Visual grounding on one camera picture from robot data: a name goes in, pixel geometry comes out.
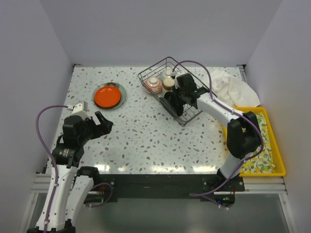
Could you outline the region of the orange plate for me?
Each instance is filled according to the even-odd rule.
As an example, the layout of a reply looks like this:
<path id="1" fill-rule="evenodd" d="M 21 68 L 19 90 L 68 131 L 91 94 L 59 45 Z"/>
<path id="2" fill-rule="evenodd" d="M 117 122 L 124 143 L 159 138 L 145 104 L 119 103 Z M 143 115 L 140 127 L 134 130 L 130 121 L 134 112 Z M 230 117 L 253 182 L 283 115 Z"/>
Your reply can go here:
<path id="1" fill-rule="evenodd" d="M 112 108 L 119 104 L 121 92 L 115 86 L 100 87 L 94 94 L 94 102 L 101 108 Z"/>

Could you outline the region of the green floral plate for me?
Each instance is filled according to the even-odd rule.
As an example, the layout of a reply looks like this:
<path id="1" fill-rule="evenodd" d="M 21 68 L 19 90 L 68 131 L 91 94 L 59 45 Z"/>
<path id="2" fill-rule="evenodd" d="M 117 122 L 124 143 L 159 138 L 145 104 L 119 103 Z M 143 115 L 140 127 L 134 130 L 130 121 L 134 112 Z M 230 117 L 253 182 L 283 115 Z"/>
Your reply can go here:
<path id="1" fill-rule="evenodd" d="M 101 108 L 94 102 L 94 94 L 100 87 L 107 86 L 107 85 L 115 86 L 115 87 L 117 87 L 120 90 L 120 92 L 121 92 L 121 100 L 120 100 L 119 104 L 117 104 L 116 106 L 114 106 L 112 108 Z M 92 100 L 93 100 L 93 103 L 100 109 L 103 109 L 103 110 L 113 110 L 113 109 L 116 109 L 116 108 L 120 107 L 122 104 L 124 104 L 124 102 L 126 100 L 126 95 L 127 95 L 126 90 L 125 90 L 125 88 L 121 84 L 115 83 L 115 82 L 109 82 L 109 83 L 104 83 L 104 84 L 99 85 L 94 90 L 93 95 L 92 95 Z"/>

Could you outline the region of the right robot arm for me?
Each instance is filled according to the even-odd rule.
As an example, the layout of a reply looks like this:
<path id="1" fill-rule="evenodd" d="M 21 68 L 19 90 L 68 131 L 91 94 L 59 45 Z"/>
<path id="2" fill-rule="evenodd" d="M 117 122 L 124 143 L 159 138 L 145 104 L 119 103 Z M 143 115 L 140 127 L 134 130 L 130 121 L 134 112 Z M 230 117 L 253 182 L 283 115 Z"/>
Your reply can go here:
<path id="1" fill-rule="evenodd" d="M 234 184 L 233 177 L 240 173 L 240 167 L 254 153 L 260 154 L 264 147 L 256 115 L 239 111 L 219 100 L 211 89 L 197 87 L 194 78 L 186 73 L 176 78 L 177 88 L 173 90 L 179 105 L 188 104 L 204 111 L 226 128 L 226 147 L 229 154 L 218 169 L 216 184 L 227 191 Z"/>

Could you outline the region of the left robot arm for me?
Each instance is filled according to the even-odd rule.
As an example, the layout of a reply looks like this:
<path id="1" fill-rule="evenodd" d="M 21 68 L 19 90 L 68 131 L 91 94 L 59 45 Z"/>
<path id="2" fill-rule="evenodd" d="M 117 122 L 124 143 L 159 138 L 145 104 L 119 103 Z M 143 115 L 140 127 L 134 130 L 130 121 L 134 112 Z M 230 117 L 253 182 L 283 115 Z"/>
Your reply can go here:
<path id="1" fill-rule="evenodd" d="M 86 113 L 72 113 L 64 119 L 63 134 L 50 153 L 51 181 L 44 207 L 29 233 L 74 233 L 75 221 L 90 190 L 102 186 L 99 171 L 79 166 L 84 145 L 111 132 L 113 122 L 95 112 L 99 124 Z"/>

